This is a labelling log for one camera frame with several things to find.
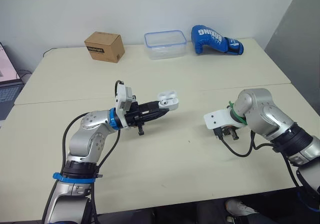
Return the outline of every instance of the blue ring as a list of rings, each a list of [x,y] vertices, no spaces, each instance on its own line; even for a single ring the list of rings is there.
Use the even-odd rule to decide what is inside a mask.
[[[110,117],[109,125],[115,130],[120,130],[120,128],[118,127],[117,122],[115,120],[115,115],[114,115],[115,111],[116,111],[115,107],[111,108],[109,111],[109,117]]]
[[[60,182],[63,183],[79,183],[79,184],[90,184],[94,183],[96,181],[95,178],[88,178],[88,179],[75,179],[75,178],[68,178],[68,177],[63,177],[60,175],[59,172],[53,173],[53,179],[57,179]]]

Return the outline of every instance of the white table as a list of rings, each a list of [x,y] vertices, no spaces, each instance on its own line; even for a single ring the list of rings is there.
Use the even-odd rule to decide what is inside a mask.
[[[177,76],[176,81],[187,83],[184,76]],[[113,84],[110,85],[105,86],[106,92],[113,91]],[[156,91],[144,91],[148,85],[136,83],[131,87],[134,94],[140,93],[140,103],[156,99]],[[291,84],[263,87],[270,90],[280,109],[311,135],[320,136],[319,116]],[[96,182],[98,212],[293,187],[280,154],[264,147],[247,158],[236,157],[206,128],[203,115],[225,108],[242,89],[182,90],[178,92],[179,108],[147,122],[144,136],[138,136],[136,128],[123,130],[118,146],[100,170],[103,178]],[[0,198],[5,200],[0,208],[0,222],[41,218],[54,183],[52,173],[61,167],[61,140],[66,126],[81,113],[113,107],[112,94],[105,96],[14,106],[0,129]],[[77,122],[70,129],[67,143],[78,127]],[[244,153],[249,148],[250,131],[242,128],[237,133],[239,140],[225,140],[235,151]],[[102,155],[116,136],[108,136]],[[256,143],[262,142],[265,140],[257,135]]]
[[[93,60],[85,47],[54,49],[40,62],[15,104],[111,97],[111,87],[119,79],[139,97],[171,89],[181,93],[290,83],[254,39],[241,42],[242,55],[211,49],[196,55],[188,43],[185,56],[161,60],[150,60],[143,45],[127,45],[118,63]]]

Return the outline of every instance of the laptop keyboard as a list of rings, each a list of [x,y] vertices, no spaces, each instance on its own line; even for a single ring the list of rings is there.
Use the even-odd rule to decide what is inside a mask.
[[[0,88],[0,103],[12,101],[18,91],[19,86]]]

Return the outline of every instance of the laptop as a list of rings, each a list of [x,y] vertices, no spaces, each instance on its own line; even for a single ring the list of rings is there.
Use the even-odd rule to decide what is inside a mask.
[[[24,83],[0,42],[0,123],[7,118],[23,87]]]

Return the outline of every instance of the shoe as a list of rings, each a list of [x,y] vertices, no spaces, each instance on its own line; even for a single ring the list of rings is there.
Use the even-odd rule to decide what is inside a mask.
[[[230,199],[225,202],[225,209],[234,217],[247,216],[258,213],[249,206],[246,206],[238,199]]]

